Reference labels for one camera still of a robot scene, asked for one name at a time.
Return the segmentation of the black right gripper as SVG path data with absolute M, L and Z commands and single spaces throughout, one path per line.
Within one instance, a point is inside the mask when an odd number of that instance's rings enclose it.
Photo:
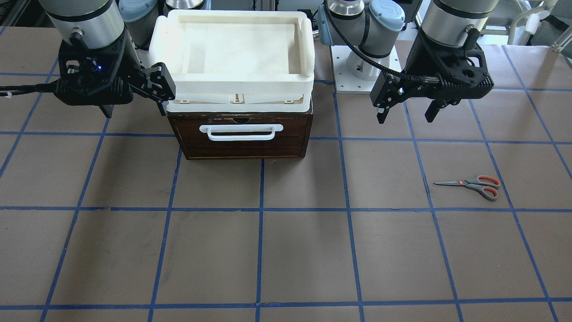
M 98 106 L 108 119 L 112 118 L 113 105 L 132 102 L 133 91 L 156 102 L 162 116 L 166 116 L 165 107 L 176 95 L 176 84 L 166 64 L 139 70 L 129 34 L 87 51 L 61 41 L 59 71 L 55 97 L 70 106 Z M 133 75 L 133 90 L 127 84 L 128 75 Z

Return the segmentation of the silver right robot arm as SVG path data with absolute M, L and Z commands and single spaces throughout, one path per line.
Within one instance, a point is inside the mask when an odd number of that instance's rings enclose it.
M 208 0 L 41 0 L 63 38 L 55 97 L 68 106 L 98 106 L 110 118 L 114 105 L 134 95 L 156 102 L 162 116 L 176 86 L 162 62 L 151 63 L 157 18 L 176 9 L 210 8 Z

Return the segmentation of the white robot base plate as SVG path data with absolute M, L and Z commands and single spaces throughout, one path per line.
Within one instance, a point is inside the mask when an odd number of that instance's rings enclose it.
M 380 69 L 359 58 L 349 47 L 331 47 L 332 68 L 337 93 L 370 93 Z

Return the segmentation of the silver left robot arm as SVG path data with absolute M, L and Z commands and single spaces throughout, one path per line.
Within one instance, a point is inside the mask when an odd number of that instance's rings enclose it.
M 439 110 L 463 99 L 480 99 L 493 88 L 480 32 L 496 0 L 433 0 L 417 32 L 402 71 L 383 60 L 406 24 L 406 12 L 392 0 L 325 0 L 318 10 L 321 43 L 347 46 L 347 67 L 361 79 L 374 80 L 370 99 L 377 119 L 412 97 L 426 97 L 425 112 L 434 121 Z

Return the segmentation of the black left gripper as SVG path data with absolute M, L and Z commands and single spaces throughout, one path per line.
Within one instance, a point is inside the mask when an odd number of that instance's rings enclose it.
M 410 75 L 435 76 L 439 84 L 429 84 L 424 96 L 433 99 L 425 112 L 425 119 L 432 123 L 447 100 L 479 99 L 494 87 L 484 51 L 477 43 L 479 32 L 468 32 L 468 39 L 461 47 L 448 47 L 417 33 L 407 57 L 405 76 L 380 73 L 371 92 L 370 100 L 377 108 L 378 123 L 384 124 L 389 110 L 412 97 Z

